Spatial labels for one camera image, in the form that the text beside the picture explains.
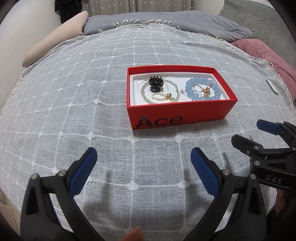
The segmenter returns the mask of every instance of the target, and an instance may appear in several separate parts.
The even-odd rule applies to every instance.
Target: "blue rubber pad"
[[[258,120],[256,126],[259,130],[268,132],[273,135],[279,135],[283,132],[278,124],[266,120]]]
[[[191,151],[191,162],[207,192],[210,195],[214,195],[214,197],[217,197],[219,193],[218,179],[195,149]]]
[[[72,197],[81,192],[87,178],[96,164],[97,158],[97,151],[93,148],[71,178],[69,191]]]

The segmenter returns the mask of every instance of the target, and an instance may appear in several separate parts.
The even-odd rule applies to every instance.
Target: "star-patterned curtain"
[[[197,10],[198,0],[83,0],[83,10],[94,15],[127,12],[176,12]]]

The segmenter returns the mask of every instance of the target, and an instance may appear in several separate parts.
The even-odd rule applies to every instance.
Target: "black lettering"
[[[182,116],[177,116],[177,117],[171,118],[170,121],[169,121],[169,123],[171,125],[179,124],[179,123],[181,123],[182,120],[183,120],[183,117]]]
[[[158,122],[159,122],[160,120],[168,121],[167,118],[159,118],[159,119],[157,119],[157,120],[154,122],[154,124],[155,124],[156,126],[164,126],[165,124],[167,124],[167,122],[164,122],[163,124],[159,124]]]
[[[153,125],[151,124],[149,119],[146,116],[142,116],[140,118],[139,123],[137,124],[136,128],[139,128],[140,126],[146,126],[146,125],[149,125],[150,127],[153,127]]]

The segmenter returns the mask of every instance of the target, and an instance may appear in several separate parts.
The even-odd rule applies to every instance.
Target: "metal screw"
[[[225,176],[228,176],[230,174],[230,171],[228,169],[223,169],[222,173],[225,175]]]
[[[38,177],[38,174],[37,173],[33,173],[32,175],[31,175],[31,178],[32,179],[36,179]]]
[[[255,180],[255,179],[256,179],[256,175],[252,173],[252,174],[250,175],[250,178],[253,179],[253,180]]]
[[[58,175],[60,176],[60,177],[62,177],[62,176],[65,176],[66,175],[66,171],[65,170],[60,170],[59,172],[58,172]]]

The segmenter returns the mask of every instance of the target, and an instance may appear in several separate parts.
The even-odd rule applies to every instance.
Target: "beige pillow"
[[[84,27],[88,17],[89,14],[87,11],[84,11],[57,27],[28,51],[22,62],[22,66],[25,68],[29,67],[61,42],[83,35],[82,28]]]

